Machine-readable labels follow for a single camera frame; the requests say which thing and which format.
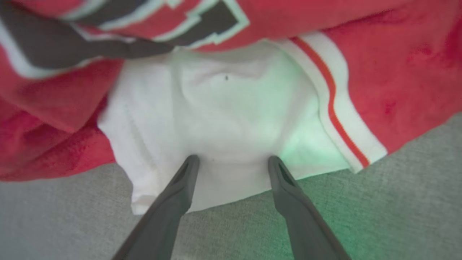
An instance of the white stripe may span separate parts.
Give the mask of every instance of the white stripe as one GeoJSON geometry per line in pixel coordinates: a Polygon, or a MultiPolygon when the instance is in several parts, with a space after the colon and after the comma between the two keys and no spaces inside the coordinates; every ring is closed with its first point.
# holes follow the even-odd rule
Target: white stripe
{"type": "Polygon", "coordinates": [[[169,32],[154,37],[153,40],[156,42],[166,42],[184,34],[201,21],[201,14],[215,6],[217,3],[218,0],[201,1],[200,4],[194,7],[191,11],[186,12],[186,19],[180,25],[169,32]]]}
{"type": "MultiPolygon", "coordinates": [[[[332,40],[320,32],[304,35],[300,38],[321,57],[330,70],[336,85],[334,111],[345,132],[370,163],[374,163],[384,157],[388,153],[386,148],[369,130],[350,99],[348,92],[348,64],[340,50],[332,40]]],[[[291,41],[279,42],[279,45],[300,64],[315,84],[321,104],[320,113],[322,123],[333,141],[338,145],[339,150],[350,162],[353,171],[358,172],[363,168],[362,164],[346,145],[330,121],[328,115],[329,89],[319,68],[291,41]]]]}
{"type": "Polygon", "coordinates": [[[93,35],[85,29],[81,28],[77,24],[70,23],[70,26],[86,41],[88,42],[96,42],[96,41],[108,41],[108,40],[116,40],[116,41],[121,41],[125,43],[133,43],[136,41],[136,38],[134,37],[124,37],[118,34],[112,34],[112,33],[100,33],[93,35]]]}
{"type": "Polygon", "coordinates": [[[86,0],[85,3],[81,4],[79,7],[61,16],[61,19],[66,21],[74,21],[80,19],[82,17],[93,14],[107,2],[108,0],[86,0]]]}
{"type": "Polygon", "coordinates": [[[157,10],[159,10],[164,5],[164,3],[164,0],[148,0],[145,4],[137,7],[130,14],[121,18],[114,19],[112,21],[104,22],[99,26],[99,29],[103,31],[109,31],[123,28],[130,24],[138,23],[148,18],[153,13],[157,12],[157,10]]]}

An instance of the clothing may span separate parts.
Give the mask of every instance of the clothing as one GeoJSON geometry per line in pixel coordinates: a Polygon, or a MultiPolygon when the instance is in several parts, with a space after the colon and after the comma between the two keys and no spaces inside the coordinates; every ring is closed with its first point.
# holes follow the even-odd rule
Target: clothing
{"type": "Polygon", "coordinates": [[[120,58],[169,52],[191,39],[213,40],[200,50],[228,50],[336,26],[403,2],[1,1],[0,180],[64,177],[114,162],[95,118],[118,77],[120,58]],[[212,31],[225,38],[217,41],[212,31]]]}
{"type": "Polygon", "coordinates": [[[271,155],[297,179],[349,168],[310,78],[272,42],[128,61],[98,126],[133,183],[134,214],[191,154],[201,159],[191,211],[271,189],[271,155]]]}

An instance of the fabric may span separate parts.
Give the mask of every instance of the fabric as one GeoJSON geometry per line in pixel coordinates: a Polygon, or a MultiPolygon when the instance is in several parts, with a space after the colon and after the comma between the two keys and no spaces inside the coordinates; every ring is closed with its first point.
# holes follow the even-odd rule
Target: fabric
{"type": "Polygon", "coordinates": [[[320,101],[328,97],[322,121],[355,171],[461,110],[458,0],[15,2],[0,3],[2,180],[114,161],[94,116],[119,75],[117,58],[227,50],[328,28],[347,64],[341,91],[328,53],[303,38],[292,43],[322,76],[310,76],[321,79],[320,101]],[[159,20],[165,27],[153,26],[159,20]]]}
{"type": "MultiPolygon", "coordinates": [[[[462,113],[371,165],[298,181],[353,260],[462,254],[462,113]]],[[[140,216],[116,164],[69,178],[0,183],[0,249],[13,260],[108,260],[140,216]]],[[[293,260],[271,192],[192,212],[173,260],[293,260]]]]}
{"type": "Polygon", "coordinates": [[[63,177],[114,161],[93,115],[118,77],[118,58],[178,46],[228,50],[405,2],[1,1],[0,180],[63,177]]]}
{"type": "Polygon", "coordinates": [[[323,128],[316,89],[274,43],[219,54],[177,52],[126,62],[98,126],[144,214],[191,154],[191,211],[271,188],[278,155],[296,179],[349,167],[323,128]]]}

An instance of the white trim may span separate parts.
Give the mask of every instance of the white trim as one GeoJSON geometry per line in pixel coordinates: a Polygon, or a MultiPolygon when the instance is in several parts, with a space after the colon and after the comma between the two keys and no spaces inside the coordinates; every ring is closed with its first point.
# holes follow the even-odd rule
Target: white trim
{"type": "MultiPolygon", "coordinates": [[[[351,141],[364,154],[370,163],[384,157],[388,152],[377,137],[369,130],[361,116],[356,111],[348,92],[348,64],[335,43],[321,32],[315,32],[299,37],[305,41],[324,61],[336,85],[334,111],[351,141]]],[[[327,82],[316,64],[293,42],[285,40],[279,45],[297,61],[315,84],[320,100],[321,121],[337,144],[339,150],[350,162],[353,171],[360,171],[363,166],[356,155],[350,150],[343,138],[335,129],[328,115],[329,89],[327,82]]]]}
{"type": "Polygon", "coordinates": [[[103,31],[109,31],[138,23],[157,12],[164,5],[164,3],[165,2],[163,0],[148,0],[145,4],[137,7],[133,12],[112,21],[104,22],[98,26],[98,28],[103,31]]]}
{"type": "Polygon", "coordinates": [[[97,42],[97,41],[108,41],[108,40],[116,40],[121,41],[124,43],[133,43],[136,41],[134,37],[125,37],[118,34],[113,33],[99,33],[99,34],[91,34],[87,32],[84,28],[81,28],[75,23],[70,23],[70,26],[86,41],[88,42],[97,42]]]}
{"type": "MultiPolygon", "coordinates": [[[[230,29],[220,34],[217,34],[214,32],[211,35],[205,37],[204,39],[201,39],[201,40],[198,40],[192,43],[190,46],[185,47],[186,49],[196,49],[200,46],[207,45],[210,43],[218,45],[232,38],[233,36],[238,34],[240,31],[242,31],[242,29],[249,26],[250,21],[247,18],[247,15],[245,14],[245,12],[236,2],[236,0],[221,0],[221,1],[224,2],[228,6],[229,10],[234,15],[234,18],[236,18],[237,23],[230,29]]],[[[172,40],[184,34],[185,32],[190,30],[193,26],[195,26],[201,21],[201,14],[203,14],[210,8],[214,7],[218,3],[219,3],[219,0],[203,0],[194,9],[186,13],[187,18],[184,22],[178,25],[175,29],[169,32],[166,32],[164,34],[158,35],[154,37],[152,40],[156,42],[166,42],[166,41],[172,40]]]]}
{"type": "Polygon", "coordinates": [[[175,9],[177,8],[180,4],[182,4],[184,1],[183,0],[165,0],[166,4],[171,8],[175,9]]]}
{"type": "Polygon", "coordinates": [[[156,42],[166,42],[184,34],[194,25],[198,24],[201,21],[201,14],[215,6],[217,3],[218,0],[201,1],[191,11],[186,12],[186,19],[182,23],[180,23],[175,29],[157,35],[156,37],[152,38],[152,40],[156,42]]]}
{"type": "Polygon", "coordinates": [[[61,16],[62,20],[74,21],[88,16],[100,9],[108,0],[86,0],[79,7],[61,16]]]}

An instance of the gray carpet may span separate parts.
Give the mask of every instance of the gray carpet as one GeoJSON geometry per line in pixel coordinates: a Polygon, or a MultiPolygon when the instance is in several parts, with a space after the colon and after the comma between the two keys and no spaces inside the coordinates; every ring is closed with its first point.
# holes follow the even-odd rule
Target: gray carpet
{"type": "MultiPolygon", "coordinates": [[[[462,114],[354,175],[299,182],[353,260],[462,259],[462,114]]],[[[109,260],[139,217],[116,165],[0,184],[0,259],[109,260]]],[[[176,260],[289,260],[269,192],[182,219],[176,260]]]]}

